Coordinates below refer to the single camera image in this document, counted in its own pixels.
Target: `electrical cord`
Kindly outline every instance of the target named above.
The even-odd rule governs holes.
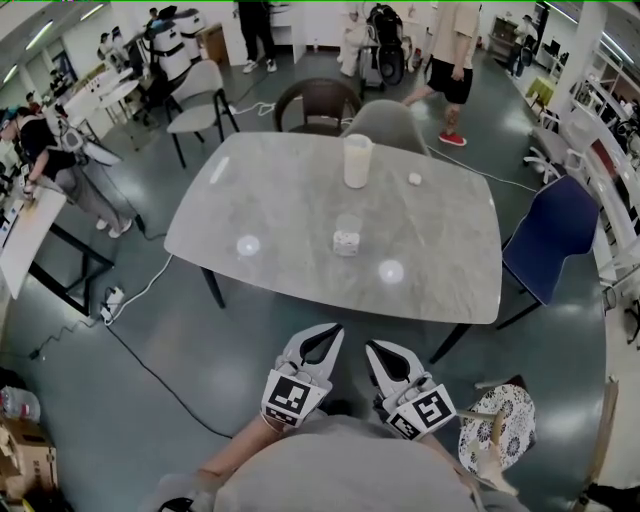
[[[124,311],[124,308],[126,308],[129,304],[131,304],[133,301],[139,299],[140,297],[142,297],[145,293],[147,293],[149,291],[149,289],[153,286],[153,283],[155,283],[158,279],[160,279],[160,276],[164,273],[165,270],[167,270],[167,267],[169,266],[169,263],[171,263],[171,260],[173,259],[173,254],[171,256],[169,256],[169,259],[167,259],[167,262],[164,264],[164,267],[162,267],[162,270],[160,270],[160,272],[158,272],[153,279],[151,279],[151,281],[149,281],[149,284],[141,291],[136,293],[133,297],[131,297],[128,301],[126,301],[124,304],[122,304],[122,306],[120,306],[120,309],[118,309],[118,312],[111,317],[110,320],[105,320],[104,321],[104,325],[106,325],[107,327],[109,327],[113,322],[115,322],[118,317],[122,314],[122,312]]]
[[[202,425],[202,427],[204,427],[205,429],[207,429],[209,432],[211,432],[212,434],[215,434],[217,436],[221,436],[221,437],[226,437],[227,439],[231,439],[233,436],[227,435],[227,434],[223,434],[222,432],[219,432],[213,428],[211,428],[209,425],[207,425],[204,421],[202,421],[192,410],[191,408],[182,400],[182,398],[180,398],[178,396],[178,394],[171,389],[171,387],[169,387],[169,385],[162,380],[162,378],[156,373],[154,372],[151,368],[149,368],[144,361],[142,361],[142,359],[140,359],[140,357],[138,357],[138,355],[131,349],[131,347],[129,347],[129,345],[127,345],[124,340],[122,338],[120,338],[120,336],[118,336],[115,332],[113,332],[113,330],[107,326],[107,331],[109,331],[111,333],[111,335],[120,342],[120,344],[125,348],[125,350],[127,352],[129,352],[129,354],[131,354],[133,356],[133,358],[138,361],[138,363],[140,364],[140,366],[142,366],[145,370],[147,370],[151,375],[153,375],[156,380],[162,384],[162,386],[169,392],[171,393],[171,395],[173,395],[173,397],[176,399],[176,401],[182,406],[182,408],[187,411],[187,413],[189,414],[189,416],[191,416],[195,421],[197,421],[200,425]]]

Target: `wire on floor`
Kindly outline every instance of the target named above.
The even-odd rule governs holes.
[[[191,416],[194,420],[196,420],[198,423],[200,423],[200,425],[202,425],[205,429],[207,429],[209,432],[211,432],[212,434],[215,434],[217,436],[221,436],[221,437],[226,437],[227,439],[231,439],[233,436],[227,435],[227,434],[223,434],[222,432],[219,432],[213,428],[211,428],[209,425],[207,425],[204,421],[202,421],[192,410],[191,408],[182,400],[182,398],[180,398],[178,396],[178,394],[169,387],[169,385],[162,380],[162,378],[156,373],[154,372],[151,368],[149,368],[146,364],[144,364],[144,361],[142,361],[142,359],[140,359],[140,357],[138,357],[138,355],[131,349],[131,347],[129,347],[129,345],[127,345],[123,339],[118,336],[115,332],[113,332],[113,330],[110,327],[107,327],[107,330],[111,333],[111,335],[120,342],[120,344],[127,350],[127,352],[129,352],[129,354],[131,354],[133,356],[133,358],[138,361],[138,363],[140,364],[140,366],[142,366],[145,370],[147,370],[151,375],[153,375],[156,380],[162,384],[162,386],[173,395],[173,397],[177,400],[177,402],[182,406],[182,408],[187,411],[187,413],[189,414],[189,416]]]
[[[429,151],[433,151],[434,153],[446,158],[447,160],[450,160],[454,164],[459,165],[460,167],[464,167],[468,171],[475,172],[476,174],[479,174],[480,176],[484,176],[485,178],[490,178],[492,180],[499,181],[500,183],[506,183],[508,185],[514,185],[516,187],[520,187],[520,188],[523,188],[525,190],[528,190],[529,192],[533,192],[534,194],[538,192],[537,190],[535,190],[533,188],[530,188],[530,187],[527,187],[526,185],[523,185],[522,183],[517,183],[515,181],[509,181],[509,180],[503,180],[502,178],[498,178],[498,177],[493,176],[491,174],[480,172],[477,169],[474,169],[473,167],[469,167],[468,165],[463,164],[462,162],[459,162],[455,158],[451,158],[449,155],[445,155],[441,151],[438,151],[437,149],[434,149],[431,146],[427,146],[427,148],[429,148]]]
[[[126,308],[129,304],[131,304],[133,301],[139,299],[140,297],[142,297],[145,293],[147,293],[149,291],[149,289],[153,286],[153,283],[155,283],[158,279],[160,279],[160,276],[164,273],[165,270],[167,270],[167,267],[169,266],[169,263],[171,263],[171,260],[173,259],[173,254],[171,256],[169,256],[169,259],[167,259],[167,262],[164,264],[164,267],[162,267],[162,270],[160,270],[160,272],[158,272],[153,279],[151,279],[151,281],[149,281],[149,284],[139,293],[136,293],[133,297],[131,297],[128,301],[126,301],[124,304],[122,304],[122,306],[120,307],[120,309],[118,309],[118,312],[113,316],[113,318],[111,318],[111,320],[105,320],[104,321],[104,325],[106,325],[107,327],[109,327],[113,322],[115,322],[118,317],[122,314],[122,312],[124,311],[124,308]]]

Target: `gray floor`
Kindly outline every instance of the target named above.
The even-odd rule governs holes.
[[[264,68],[248,77],[226,70],[225,88],[239,109],[257,101],[275,102],[297,80],[337,77],[334,58],[309,54],[294,68],[290,58],[282,57],[278,73],[269,76]],[[384,96],[404,97],[412,81],[409,77]],[[380,93],[372,92],[367,99],[376,97]],[[296,108],[287,122],[296,122]],[[535,118],[492,59],[476,56],[474,86],[460,126],[469,139],[466,148],[438,142],[443,108],[440,99],[429,103],[430,119],[421,123],[427,144],[483,172],[539,186],[537,176],[520,164]],[[247,113],[238,116],[238,123],[245,131],[273,129],[271,115],[258,118]],[[225,129],[230,133],[228,124]],[[204,145],[195,137],[181,138],[186,171],[162,130],[141,133],[143,147],[137,153],[121,131],[108,136],[107,144],[125,156],[109,176],[145,218],[150,235],[166,231],[190,180],[217,147],[215,130],[204,135]],[[99,168],[89,173],[105,194],[126,208]],[[532,194],[494,180],[489,185],[506,239],[526,213]],[[102,299],[108,285],[121,285],[131,296],[168,256],[162,240],[147,242],[135,231],[110,240],[70,206],[60,224],[116,262],[97,284],[94,302]],[[53,237],[38,260],[61,280],[69,281],[79,271],[79,256]],[[289,337],[301,329],[326,321],[346,327],[334,373],[336,395],[354,401],[357,413],[366,417],[375,392],[366,375],[365,341],[375,337],[401,343],[426,362],[452,328],[322,306],[225,278],[220,278],[220,285],[228,304],[225,310],[217,308],[200,271],[176,259],[113,328],[203,421],[226,434],[256,414],[269,368]],[[501,318],[524,308],[527,301],[505,277]],[[26,354],[79,318],[29,279],[11,305],[3,350]],[[36,362],[7,356],[3,361],[18,369],[40,397],[43,421],[58,448],[60,482],[78,511],[135,510],[163,474],[193,470],[226,443],[189,417],[102,325],[80,325],[72,334],[65,332],[43,355]],[[473,403],[474,382],[516,374],[525,378],[537,408],[538,443],[507,477],[521,489],[521,499],[532,511],[566,510],[591,460],[603,397],[605,333],[593,257],[567,261],[552,307],[499,332],[491,326],[473,328],[432,372],[460,406]],[[440,437],[455,449],[454,426],[441,431]]]

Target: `red shoe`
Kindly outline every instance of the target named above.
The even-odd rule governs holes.
[[[452,133],[451,135],[447,135],[445,132],[440,134],[438,137],[442,142],[446,142],[447,144],[453,144],[454,146],[466,146],[467,139],[464,137],[460,137],[457,133]]]

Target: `black shirt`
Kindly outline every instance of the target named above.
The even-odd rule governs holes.
[[[44,168],[44,175],[52,180],[56,179],[59,171],[73,167],[76,163],[73,153],[48,147],[57,146],[57,143],[46,119],[34,119],[24,124],[20,130],[20,145],[31,163],[35,163],[45,149],[49,151],[49,161]]]

